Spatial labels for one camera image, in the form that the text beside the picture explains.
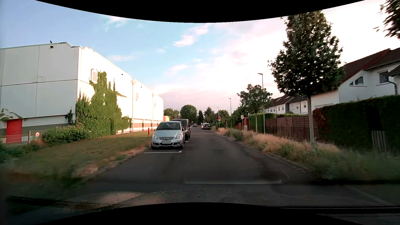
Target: house window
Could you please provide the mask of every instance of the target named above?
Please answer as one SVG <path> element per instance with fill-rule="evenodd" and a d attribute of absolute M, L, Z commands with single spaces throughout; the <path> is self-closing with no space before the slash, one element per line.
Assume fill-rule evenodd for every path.
<path fill-rule="evenodd" d="M 355 80 L 354 85 L 364 85 L 363 77 L 360 76 L 357 80 Z"/>
<path fill-rule="evenodd" d="M 389 77 L 388 76 L 383 76 L 383 75 L 385 75 L 387 73 L 388 73 L 387 71 L 379 73 L 379 83 L 380 84 L 387 83 L 389 81 Z"/>

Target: curb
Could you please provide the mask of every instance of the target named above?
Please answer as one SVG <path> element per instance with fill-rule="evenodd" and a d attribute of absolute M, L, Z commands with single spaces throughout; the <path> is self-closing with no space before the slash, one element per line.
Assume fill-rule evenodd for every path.
<path fill-rule="evenodd" d="M 221 136 L 223 136 L 223 137 L 226 137 L 226 138 L 228 138 L 228 139 L 230 139 L 230 140 L 232 140 L 232 141 L 234 141 L 234 142 L 236 142 L 236 143 L 238 143 L 238 144 L 240 144 L 240 145 L 244 145 L 244 146 L 246 146 L 246 147 L 248 147 L 248 148 L 251 148 L 251 149 L 254 149 L 254 150 L 257 150 L 258 152 L 260 152 L 260 150 L 256 149 L 256 148 L 253 147 L 252 145 L 249 145 L 249 144 L 244 143 L 244 142 L 242 142 L 242 141 L 236 141 L 235 138 L 233 138 L 233 137 L 228 137 L 228 136 L 225 136 L 225 135 L 222 135 L 222 134 L 218 134 L 218 135 L 221 135 Z M 291 161 L 291 160 L 289 160 L 289 159 L 286 159 L 286 158 L 284 158 L 284 157 L 282 157 L 282 156 L 280 156 L 280 155 L 276 155 L 276 154 L 274 154 L 274 153 L 262 153 L 262 154 L 270 155 L 270 156 L 276 158 L 276 160 L 285 161 L 286 163 L 292 164 L 293 166 L 296 166 L 296 167 L 299 167 L 299 168 L 302 169 L 302 170 L 305 170 L 305 172 L 314 174 L 314 172 L 313 172 L 312 170 L 310 170 L 309 168 L 307 168 L 307 167 L 305 167 L 305 166 L 303 166 L 303 165 L 301 165 L 301 164 L 299 164 L 299 163 L 293 162 L 293 161 Z"/>
<path fill-rule="evenodd" d="M 135 157 L 136 155 L 138 155 L 138 154 L 144 152 L 145 150 L 147 150 L 147 149 L 149 149 L 149 148 L 150 148 L 149 146 L 148 146 L 148 147 L 144 147 L 144 148 L 142 148 L 141 150 L 139 150 L 139 151 L 135 152 L 134 154 L 130 155 L 129 157 L 126 157 L 126 158 L 124 158 L 124 159 L 115 161 L 115 162 L 113 162 L 113 163 L 110 164 L 110 165 L 104 166 L 103 168 L 99 169 L 98 171 L 94 172 L 93 174 L 91 174 L 91 175 L 89 175 L 89 176 L 83 178 L 82 181 L 85 181 L 85 182 L 86 182 L 86 181 L 90 181 L 90 180 L 92 180 L 93 178 L 97 177 L 98 175 L 100 175 L 100 174 L 102 174 L 102 173 L 108 171 L 108 170 L 111 169 L 111 168 L 114 168 L 114 167 L 118 166 L 119 164 L 124 163 L 124 162 L 127 161 L 128 159 Z"/>

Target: grass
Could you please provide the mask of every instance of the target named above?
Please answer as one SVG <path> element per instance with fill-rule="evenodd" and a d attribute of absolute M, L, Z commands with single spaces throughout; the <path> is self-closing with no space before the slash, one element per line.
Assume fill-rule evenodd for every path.
<path fill-rule="evenodd" d="M 256 147 L 261 152 L 274 153 L 307 167 L 327 180 L 338 181 L 398 181 L 400 158 L 371 151 L 340 149 L 333 144 L 298 142 L 252 131 L 221 128 L 222 135 L 234 137 Z"/>
<path fill-rule="evenodd" d="M 15 157 L 3 165 L 9 175 L 10 194 L 62 198 L 82 178 L 148 146 L 153 133 L 148 136 L 147 131 L 142 131 L 81 140 Z"/>

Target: wooden fence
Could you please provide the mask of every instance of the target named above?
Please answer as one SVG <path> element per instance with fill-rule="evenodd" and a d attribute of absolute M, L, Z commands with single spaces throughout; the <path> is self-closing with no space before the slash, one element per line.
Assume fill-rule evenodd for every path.
<path fill-rule="evenodd" d="M 314 136 L 318 139 L 317 123 L 313 120 Z M 310 141 L 308 116 L 265 119 L 265 132 L 297 141 Z"/>

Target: white line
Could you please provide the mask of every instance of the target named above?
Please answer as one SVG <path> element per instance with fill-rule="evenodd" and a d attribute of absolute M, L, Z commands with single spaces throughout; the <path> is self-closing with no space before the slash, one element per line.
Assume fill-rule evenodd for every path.
<path fill-rule="evenodd" d="M 151 153 L 181 153 L 182 151 L 178 151 L 178 152 L 151 152 Z"/>
<path fill-rule="evenodd" d="M 272 185 L 282 184 L 282 181 L 185 181 L 185 184 L 205 184 L 205 185 Z"/>
<path fill-rule="evenodd" d="M 383 200 L 383 199 L 381 199 L 381 198 L 378 198 L 378 197 L 376 197 L 376 196 L 373 196 L 373 195 L 371 195 L 371 194 L 368 194 L 368 193 L 366 193 L 366 192 L 363 192 L 363 191 L 361 191 L 361 190 L 358 190 L 358 189 L 355 188 L 355 187 L 351 187 L 351 186 L 347 186 L 347 185 L 345 185 L 345 187 L 347 187 L 348 189 L 353 190 L 353 191 L 355 191 L 355 192 L 358 192 L 358 193 L 360 193 L 360 194 L 362 194 L 362 195 L 364 195 L 364 196 L 366 196 L 366 197 L 368 197 L 368 198 L 370 198 L 370 199 L 373 199 L 373 200 L 375 200 L 375 201 L 377 201 L 377 202 L 379 202 L 379 203 L 382 203 L 383 205 L 394 205 L 394 204 L 392 204 L 392 203 L 390 203 L 390 202 L 387 202 L 387 201 L 385 201 L 385 200 Z"/>

